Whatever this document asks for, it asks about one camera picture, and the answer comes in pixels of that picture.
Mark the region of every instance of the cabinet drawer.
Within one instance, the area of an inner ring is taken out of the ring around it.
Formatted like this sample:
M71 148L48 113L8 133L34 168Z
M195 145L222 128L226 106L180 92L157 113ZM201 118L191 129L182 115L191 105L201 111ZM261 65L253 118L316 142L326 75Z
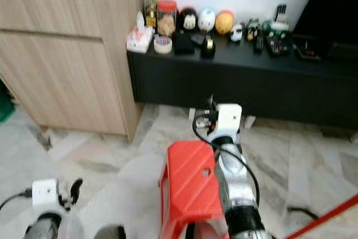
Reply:
M101 37L92 0L0 0L0 28Z
M0 72L40 125L125 134L100 41L0 32Z

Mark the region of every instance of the black cable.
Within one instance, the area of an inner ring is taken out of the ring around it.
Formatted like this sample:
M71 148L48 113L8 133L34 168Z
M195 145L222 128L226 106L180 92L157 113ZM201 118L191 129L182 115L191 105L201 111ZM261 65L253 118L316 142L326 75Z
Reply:
M0 205L0 210L3 208L3 206L10 200L14 199L14 198L18 198L18 197L25 197L25 198L31 198L32 197L32 188L27 188L25 189L25 191L15 194L13 196L10 196L9 198L7 198L1 205Z
M258 182L257 182L257 179L256 179L256 176L254 175L254 173L252 172L251 168L242 160L240 159L238 156L236 156L234 153L230 152L230 151L227 151L226 149L223 149L221 146L219 145L216 145L208 140L206 140L204 137L202 137L196 130L196 121L199 119L199 118L206 118L208 117L210 114L200 114L200 115L197 115L194 117L194 120L192 122L192 130L193 132L195 133L195 135L202 141L204 141L205 143L211 145L213 147L213 149L215 150L219 150L220 152L225 152L233 157L235 157L246 169L247 171L249 172L249 174L251 175L251 178L253 180L253 183L255 185L255 192L256 192L256 204L257 204L257 207L259 206L260 204L260 187L258 185Z
M305 209L305 208L301 208L301 207L287 207L287 211L288 212L302 212L302 213L305 213L305 214L309 215L313 219L318 219L319 218L319 216L317 216L316 214L312 213L310 210Z
M3 208L3 206L10 200L14 199L14 198L17 198L17 197L23 197L24 196L24 193L18 193L18 194L15 194L13 196L10 196L9 198L7 198L1 205L0 205L0 210Z

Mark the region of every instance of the white toy car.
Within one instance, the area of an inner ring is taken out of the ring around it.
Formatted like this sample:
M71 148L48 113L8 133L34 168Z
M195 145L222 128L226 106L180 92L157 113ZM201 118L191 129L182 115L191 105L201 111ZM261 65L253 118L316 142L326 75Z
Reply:
M230 39L233 42L240 42L242 38L242 24L236 24L230 30Z

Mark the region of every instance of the jar lid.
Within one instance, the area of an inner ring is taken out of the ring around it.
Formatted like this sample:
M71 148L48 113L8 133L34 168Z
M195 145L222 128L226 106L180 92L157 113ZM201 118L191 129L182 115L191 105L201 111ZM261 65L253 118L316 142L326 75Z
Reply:
M174 0L159 0L158 9L161 11L175 11L177 9L177 2Z

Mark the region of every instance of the wooden cabinet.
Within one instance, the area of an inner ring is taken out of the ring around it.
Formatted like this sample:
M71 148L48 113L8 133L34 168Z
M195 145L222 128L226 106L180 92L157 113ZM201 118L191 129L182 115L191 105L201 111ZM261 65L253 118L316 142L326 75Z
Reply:
M125 38L140 0L0 0L0 76L39 125L127 135L138 125Z
M0 27L101 37L92 0L0 0Z

